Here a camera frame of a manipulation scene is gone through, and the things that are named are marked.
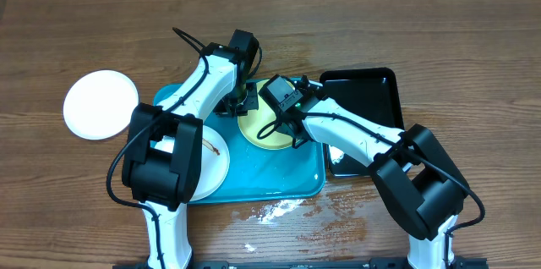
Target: pale yellow bowl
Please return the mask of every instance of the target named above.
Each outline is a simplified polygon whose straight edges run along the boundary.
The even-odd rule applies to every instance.
[[[267,81],[268,80],[261,80],[257,82],[257,90],[260,91]],[[238,127],[240,128],[240,132],[243,133],[244,138],[246,138],[246,140],[250,141],[252,144],[266,150],[281,150],[291,146],[292,137],[276,131],[264,139],[257,139],[257,133],[265,125],[276,120],[276,115],[272,109],[267,105],[267,103],[265,103],[265,101],[263,101],[263,99],[261,99],[259,95],[258,103],[260,106],[258,110],[250,110],[248,111],[248,115],[238,117]]]

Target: blue object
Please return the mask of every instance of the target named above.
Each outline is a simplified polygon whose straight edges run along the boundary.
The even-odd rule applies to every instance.
[[[181,84],[167,85],[154,97],[154,105],[169,97]],[[205,120],[226,141],[230,164],[220,188],[190,204],[305,198],[318,194],[325,184],[323,145],[309,142],[297,150],[265,150],[250,143],[237,118],[214,113]]]

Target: wooden table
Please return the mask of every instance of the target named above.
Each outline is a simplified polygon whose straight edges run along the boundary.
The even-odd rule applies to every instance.
[[[105,191],[126,133],[77,138],[63,98],[116,69],[150,102],[197,55],[172,26],[265,50],[260,78],[389,67],[407,128],[434,131],[487,207],[456,252],[541,267],[541,0],[8,0],[0,23],[0,266],[108,268],[148,254],[143,215]],[[129,198],[116,174],[114,189]],[[478,214],[471,199],[460,221]],[[196,260],[405,255],[407,235],[367,178],[328,177],[314,198],[194,206]]]

